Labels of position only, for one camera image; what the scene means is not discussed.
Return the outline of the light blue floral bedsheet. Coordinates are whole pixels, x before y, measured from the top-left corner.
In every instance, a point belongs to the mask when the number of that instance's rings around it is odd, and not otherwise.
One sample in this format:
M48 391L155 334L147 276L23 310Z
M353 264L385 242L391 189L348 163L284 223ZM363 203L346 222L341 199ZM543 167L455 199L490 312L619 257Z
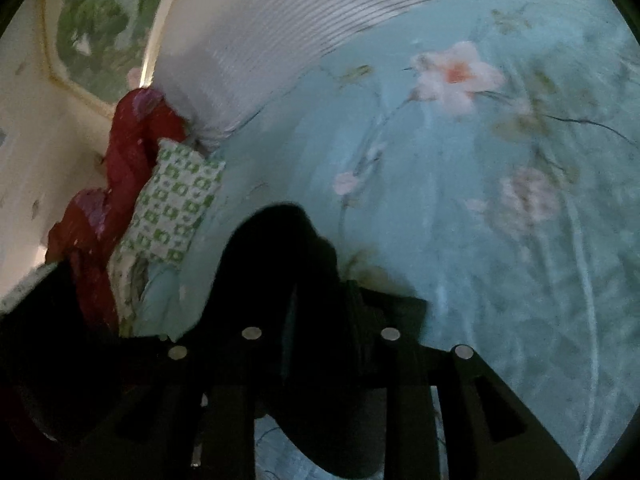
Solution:
M228 236L288 200L345 278L428 302L582 477L639 404L639 46L612 0L428 0L357 32L206 145L222 185L138 336L202 313Z

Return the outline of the black pants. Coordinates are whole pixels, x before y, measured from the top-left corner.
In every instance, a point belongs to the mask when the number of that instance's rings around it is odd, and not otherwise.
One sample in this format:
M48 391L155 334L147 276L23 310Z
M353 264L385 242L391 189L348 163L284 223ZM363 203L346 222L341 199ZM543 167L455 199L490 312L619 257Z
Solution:
M303 209L277 204L233 232L196 324L280 330L267 416L322 469L363 479L383 421L372 330L413 330L424 312L422 300L343 281ZM191 478L200 400L171 348L94 325L72 265L55 263L1 318L2 477Z

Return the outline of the green white checkered pillow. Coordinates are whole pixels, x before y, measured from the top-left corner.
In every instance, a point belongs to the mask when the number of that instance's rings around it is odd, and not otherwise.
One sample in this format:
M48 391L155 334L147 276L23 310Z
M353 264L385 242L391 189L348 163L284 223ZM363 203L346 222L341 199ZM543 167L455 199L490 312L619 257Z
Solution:
M107 267L119 322L134 319L150 263L178 268L183 262L213 205L224 168L220 158L209 159L189 145L160 140L152 176L137 197L130 225Z

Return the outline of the red blanket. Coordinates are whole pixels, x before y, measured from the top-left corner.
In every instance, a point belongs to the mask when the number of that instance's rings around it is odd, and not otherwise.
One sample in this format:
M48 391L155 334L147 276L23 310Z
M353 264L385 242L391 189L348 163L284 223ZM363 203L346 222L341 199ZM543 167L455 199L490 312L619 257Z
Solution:
M78 192L48 234L47 263L70 262L82 313L110 330L118 329L118 315L107 265L152 176L163 138L186 138L184 120L163 93L151 88L127 93L112 121L104 157L106 185Z

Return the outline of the white striped blanket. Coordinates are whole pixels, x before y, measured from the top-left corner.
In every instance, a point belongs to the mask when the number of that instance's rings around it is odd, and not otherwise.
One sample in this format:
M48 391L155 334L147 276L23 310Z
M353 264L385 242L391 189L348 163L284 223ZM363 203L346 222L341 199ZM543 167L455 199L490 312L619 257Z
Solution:
M357 32L428 0L163 0L152 87L213 145Z

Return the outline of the framed landscape painting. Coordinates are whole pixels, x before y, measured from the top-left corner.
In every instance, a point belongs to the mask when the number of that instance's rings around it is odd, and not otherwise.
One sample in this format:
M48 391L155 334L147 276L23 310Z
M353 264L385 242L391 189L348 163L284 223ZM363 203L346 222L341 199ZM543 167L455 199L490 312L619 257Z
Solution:
M154 76L175 0L40 0L43 52L56 84L104 117Z

